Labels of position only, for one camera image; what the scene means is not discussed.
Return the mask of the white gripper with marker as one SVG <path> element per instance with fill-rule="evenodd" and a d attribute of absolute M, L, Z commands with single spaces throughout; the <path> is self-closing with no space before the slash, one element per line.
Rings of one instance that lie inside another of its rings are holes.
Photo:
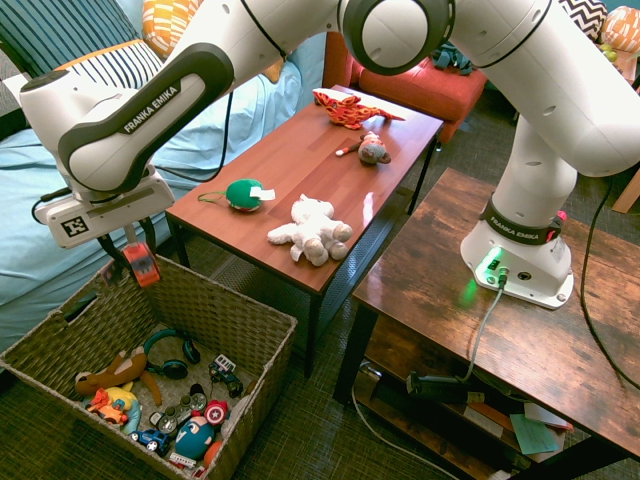
<path fill-rule="evenodd" d="M 57 244 L 65 249 L 96 239 L 112 258 L 115 272 L 129 268 L 124 254 L 114 245 L 109 233 L 139 221 L 144 231 L 144 243 L 156 252 L 156 233 L 150 218 L 175 202 L 166 181 L 152 173 L 132 191 L 101 203 L 78 200 L 73 195 L 46 206 L 46 225 Z"/>

